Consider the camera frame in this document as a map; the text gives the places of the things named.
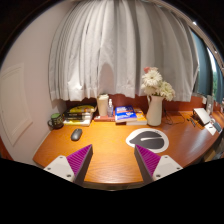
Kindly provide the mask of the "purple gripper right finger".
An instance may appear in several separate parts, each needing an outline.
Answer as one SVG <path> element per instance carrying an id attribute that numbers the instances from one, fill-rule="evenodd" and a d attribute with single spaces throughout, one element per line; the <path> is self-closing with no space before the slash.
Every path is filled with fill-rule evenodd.
<path id="1" fill-rule="evenodd" d="M 182 169 L 170 156 L 159 156 L 139 145 L 135 146 L 134 155 L 145 183 L 159 180 Z"/>

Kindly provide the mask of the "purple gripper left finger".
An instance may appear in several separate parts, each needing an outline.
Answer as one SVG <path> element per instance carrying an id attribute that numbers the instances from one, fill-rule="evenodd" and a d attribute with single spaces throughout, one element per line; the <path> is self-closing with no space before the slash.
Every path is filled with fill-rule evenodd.
<path id="1" fill-rule="evenodd" d="M 59 155 L 44 170 L 82 186 L 92 155 L 92 145 L 88 145 L 69 156 Z"/>

